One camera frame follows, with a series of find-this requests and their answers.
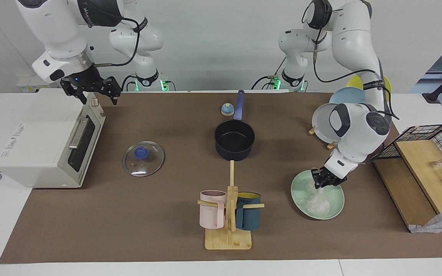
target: blue pan handle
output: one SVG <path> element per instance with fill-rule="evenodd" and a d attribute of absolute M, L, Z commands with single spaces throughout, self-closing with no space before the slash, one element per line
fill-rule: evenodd
<path fill-rule="evenodd" d="M 245 98 L 245 91 L 238 90 L 238 98 L 236 99 L 235 115 L 233 116 L 233 119 L 235 119 L 235 120 L 240 120 L 240 121 L 242 120 L 244 98 Z"/>

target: blue mug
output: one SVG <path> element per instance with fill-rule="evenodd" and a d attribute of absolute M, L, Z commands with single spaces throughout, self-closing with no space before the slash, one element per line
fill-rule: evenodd
<path fill-rule="evenodd" d="M 260 194 L 256 192 L 239 192 L 236 201 L 236 227 L 238 229 L 252 231 L 258 229 L 260 224 L 260 208 L 244 209 L 245 204 L 260 203 Z"/>

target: green bowl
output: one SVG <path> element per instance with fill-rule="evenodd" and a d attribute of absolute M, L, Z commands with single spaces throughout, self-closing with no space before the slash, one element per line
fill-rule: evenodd
<path fill-rule="evenodd" d="M 327 197 L 330 203 L 330 212 L 323 217 L 316 217 L 308 212 L 307 206 L 303 203 L 304 199 L 307 199 L 312 195 L 312 191 L 308 189 L 309 185 L 314 185 L 315 181 L 312 177 L 312 171 L 302 171 L 299 173 L 291 184 L 291 196 L 293 197 L 294 204 L 311 218 L 317 220 L 329 220 L 335 218 L 344 208 L 344 191 L 340 186 L 326 186 L 323 187 L 323 193 Z"/>

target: brown tabletop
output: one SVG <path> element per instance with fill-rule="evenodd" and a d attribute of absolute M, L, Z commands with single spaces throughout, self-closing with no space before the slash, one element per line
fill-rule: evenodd
<path fill-rule="evenodd" d="M 100 97 L 107 120 L 81 189 L 33 190 L 0 263 L 442 257 L 442 233 L 410 234 L 374 166 L 342 184 L 345 206 L 313 220 L 293 204 L 291 181 L 330 152 L 309 136 L 312 113 L 330 94 L 246 94 L 244 121 L 256 132 L 235 165 L 235 185 L 262 194 L 251 250 L 205 250 L 199 192 L 226 190 L 229 162 L 214 149 L 221 105 L 236 94 Z M 125 151 L 152 140 L 165 149 L 155 174 L 133 177 Z"/>

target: pink mug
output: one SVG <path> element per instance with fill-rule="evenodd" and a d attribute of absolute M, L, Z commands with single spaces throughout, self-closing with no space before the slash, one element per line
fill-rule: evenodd
<path fill-rule="evenodd" d="M 224 205 L 226 192 L 206 190 L 200 192 L 200 200 L 218 204 L 218 207 L 200 205 L 199 224 L 206 229 L 220 229 L 224 227 Z"/>

